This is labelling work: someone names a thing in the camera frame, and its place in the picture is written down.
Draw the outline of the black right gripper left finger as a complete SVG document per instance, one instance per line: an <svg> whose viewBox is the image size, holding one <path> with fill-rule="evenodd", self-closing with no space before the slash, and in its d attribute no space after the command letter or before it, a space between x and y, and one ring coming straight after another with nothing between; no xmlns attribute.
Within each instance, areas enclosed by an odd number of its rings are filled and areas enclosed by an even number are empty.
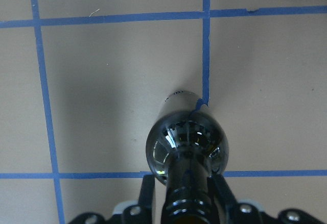
<svg viewBox="0 0 327 224"><path fill-rule="evenodd" d="M138 198L138 206L141 209L141 219L144 223L155 221L155 177L145 175L142 180L141 190Z"/></svg>

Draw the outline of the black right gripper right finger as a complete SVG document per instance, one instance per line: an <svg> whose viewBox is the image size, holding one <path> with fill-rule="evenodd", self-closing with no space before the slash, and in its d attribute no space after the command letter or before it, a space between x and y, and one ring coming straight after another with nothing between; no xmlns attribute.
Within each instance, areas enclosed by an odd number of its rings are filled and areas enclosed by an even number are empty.
<svg viewBox="0 0 327 224"><path fill-rule="evenodd" d="M223 209L232 209L238 204L224 176L212 175L210 179L213 183L214 194Z"/></svg>

